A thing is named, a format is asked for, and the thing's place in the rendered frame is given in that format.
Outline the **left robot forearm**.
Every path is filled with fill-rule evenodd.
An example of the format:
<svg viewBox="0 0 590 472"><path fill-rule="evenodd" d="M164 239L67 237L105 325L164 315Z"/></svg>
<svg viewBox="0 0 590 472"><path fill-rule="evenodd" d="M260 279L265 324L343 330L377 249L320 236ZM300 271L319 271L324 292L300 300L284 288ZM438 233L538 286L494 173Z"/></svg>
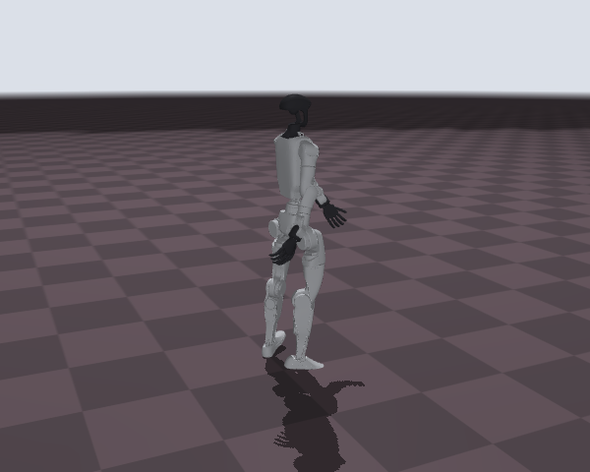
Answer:
<svg viewBox="0 0 590 472"><path fill-rule="evenodd" d="M316 186L318 188L319 194L317 196L317 200L322 205L327 201L327 199L324 195L324 190L321 187L319 187L319 184L315 180L315 177L314 177L314 186Z"/></svg>

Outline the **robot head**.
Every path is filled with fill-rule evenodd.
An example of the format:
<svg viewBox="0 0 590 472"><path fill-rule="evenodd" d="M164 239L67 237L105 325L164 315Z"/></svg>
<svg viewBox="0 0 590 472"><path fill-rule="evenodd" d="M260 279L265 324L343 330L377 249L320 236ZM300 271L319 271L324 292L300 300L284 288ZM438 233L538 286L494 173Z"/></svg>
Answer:
<svg viewBox="0 0 590 472"><path fill-rule="evenodd" d="M301 94L289 94L280 101L280 109L289 110L290 114L296 116L296 121L289 123L286 132L280 137L285 139L299 137L297 132L300 132L300 127L306 127L308 123L308 109L310 106L311 100ZM299 110L303 112L303 122ZM301 134L301 136L303 135Z"/></svg>

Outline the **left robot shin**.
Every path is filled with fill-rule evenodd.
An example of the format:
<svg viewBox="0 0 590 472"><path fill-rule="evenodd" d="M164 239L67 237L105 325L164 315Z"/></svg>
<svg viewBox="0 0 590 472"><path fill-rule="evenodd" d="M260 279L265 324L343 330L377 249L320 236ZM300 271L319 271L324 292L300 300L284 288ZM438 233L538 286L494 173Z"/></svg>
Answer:
<svg viewBox="0 0 590 472"><path fill-rule="evenodd" d="M271 280L272 278L270 278L267 281L265 286L265 344L267 344L269 340L269 345L272 345L274 343L277 322L281 315L284 296L283 295L281 297L272 297L268 294L268 287Z"/></svg>

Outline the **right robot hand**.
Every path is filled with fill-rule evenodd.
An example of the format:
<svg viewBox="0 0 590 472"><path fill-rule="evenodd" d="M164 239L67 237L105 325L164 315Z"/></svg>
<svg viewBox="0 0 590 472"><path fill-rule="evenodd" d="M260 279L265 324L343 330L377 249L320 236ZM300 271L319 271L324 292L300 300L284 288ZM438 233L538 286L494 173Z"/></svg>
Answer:
<svg viewBox="0 0 590 472"><path fill-rule="evenodd" d="M275 258L271 258L274 264L281 266L284 265L286 262L291 261L297 248L296 243L300 242L302 239L296 236L298 230L299 226L294 225L288 234L290 238L283 243L282 247L276 253L269 254L271 257L277 256Z"/></svg>

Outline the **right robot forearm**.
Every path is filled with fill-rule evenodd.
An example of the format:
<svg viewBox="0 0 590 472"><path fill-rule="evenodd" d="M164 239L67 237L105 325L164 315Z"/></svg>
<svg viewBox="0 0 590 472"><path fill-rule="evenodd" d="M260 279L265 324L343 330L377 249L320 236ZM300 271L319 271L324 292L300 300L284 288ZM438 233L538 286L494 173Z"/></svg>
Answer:
<svg viewBox="0 0 590 472"><path fill-rule="evenodd" d="M298 202L298 212L294 225L299 226L299 230L296 233L296 236L299 238L302 238L305 235L306 229L309 226L311 209L313 208L318 193L318 189L315 186L309 186L303 196L303 199Z"/></svg>

